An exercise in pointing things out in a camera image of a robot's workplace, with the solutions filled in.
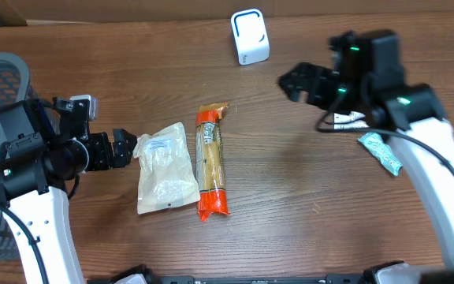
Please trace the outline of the beige plastic pouch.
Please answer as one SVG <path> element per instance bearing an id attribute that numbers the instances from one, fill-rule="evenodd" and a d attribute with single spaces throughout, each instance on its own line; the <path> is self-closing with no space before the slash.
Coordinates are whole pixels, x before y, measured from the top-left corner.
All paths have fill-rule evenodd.
<path id="1" fill-rule="evenodd" d="M 181 122 L 153 135 L 138 137 L 133 158 L 140 164 L 138 214 L 182 207 L 200 200 Z"/>

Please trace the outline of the white Pantene tube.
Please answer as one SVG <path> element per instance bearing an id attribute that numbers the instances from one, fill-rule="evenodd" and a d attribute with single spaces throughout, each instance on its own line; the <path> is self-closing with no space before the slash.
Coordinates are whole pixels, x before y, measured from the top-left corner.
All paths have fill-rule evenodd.
<path id="1" fill-rule="evenodd" d="M 367 123 L 363 120 L 364 114 L 352 111 L 350 114 L 335 114 L 333 123 L 335 129 L 356 129 L 366 128 Z"/>

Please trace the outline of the teal wet wipes packet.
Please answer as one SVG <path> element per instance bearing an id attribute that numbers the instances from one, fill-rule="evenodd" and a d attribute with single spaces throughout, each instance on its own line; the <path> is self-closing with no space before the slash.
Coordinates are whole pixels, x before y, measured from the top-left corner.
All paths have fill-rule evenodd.
<path id="1" fill-rule="evenodd" d="M 360 142 L 388 172 L 393 176 L 399 175 L 402 163 L 393 154 L 391 147 L 383 141 L 381 135 L 377 133 L 366 133 L 358 139 L 358 142 Z"/>

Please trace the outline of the orange spaghetti packet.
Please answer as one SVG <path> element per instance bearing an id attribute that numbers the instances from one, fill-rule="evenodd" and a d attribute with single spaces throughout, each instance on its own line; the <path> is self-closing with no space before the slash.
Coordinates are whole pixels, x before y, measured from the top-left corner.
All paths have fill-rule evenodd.
<path id="1" fill-rule="evenodd" d="M 200 106 L 196 115 L 197 211 L 202 222 L 212 214 L 229 214 L 220 131 L 220 120 L 228 107 L 228 103 L 212 103 Z"/>

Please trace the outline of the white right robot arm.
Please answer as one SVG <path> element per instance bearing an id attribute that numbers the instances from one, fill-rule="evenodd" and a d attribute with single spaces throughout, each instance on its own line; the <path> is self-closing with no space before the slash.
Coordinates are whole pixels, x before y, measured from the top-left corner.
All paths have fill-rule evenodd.
<path id="1" fill-rule="evenodd" d="M 411 179 L 441 247 L 443 267 L 401 260 L 367 268 L 361 283 L 454 283 L 454 131 L 428 84 L 410 85 L 398 35 L 389 29 L 346 32 L 329 40 L 332 68 L 301 62 L 278 83 L 292 101 L 325 115 L 359 112 L 365 133 L 391 147 Z"/>

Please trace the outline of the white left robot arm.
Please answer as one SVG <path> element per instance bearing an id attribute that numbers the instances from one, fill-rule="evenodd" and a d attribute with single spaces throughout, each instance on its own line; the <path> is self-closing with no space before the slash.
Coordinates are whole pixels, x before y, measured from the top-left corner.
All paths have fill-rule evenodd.
<path id="1" fill-rule="evenodd" d="M 91 133 L 97 101 L 28 99 L 0 106 L 0 211 L 17 243 L 28 283 L 83 283 L 69 220 L 80 175 L 130 163 L 136 136 Z"/>

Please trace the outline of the white barcode scanner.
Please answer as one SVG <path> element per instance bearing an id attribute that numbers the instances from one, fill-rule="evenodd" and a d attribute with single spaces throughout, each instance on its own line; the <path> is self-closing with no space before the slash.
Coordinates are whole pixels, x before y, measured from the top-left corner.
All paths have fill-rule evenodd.
<path id="1" fill-rule="evenodd" d="M 231 16 L 230 23 L 240 65 L 263 62 L 269 58 L 269 38 L 259 9 L 236 12 Z"/>

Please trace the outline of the brown cardboard backdrop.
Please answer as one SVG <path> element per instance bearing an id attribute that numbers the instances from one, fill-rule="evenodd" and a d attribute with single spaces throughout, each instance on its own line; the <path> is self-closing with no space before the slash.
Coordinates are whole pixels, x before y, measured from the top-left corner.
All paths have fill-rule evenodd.
<path id="1" fill-rule="evenodd" d="M 0 0 L 0 21 L 210 20 L 256 8 L 266 17 L 454 11 L 454 0 Z"/>

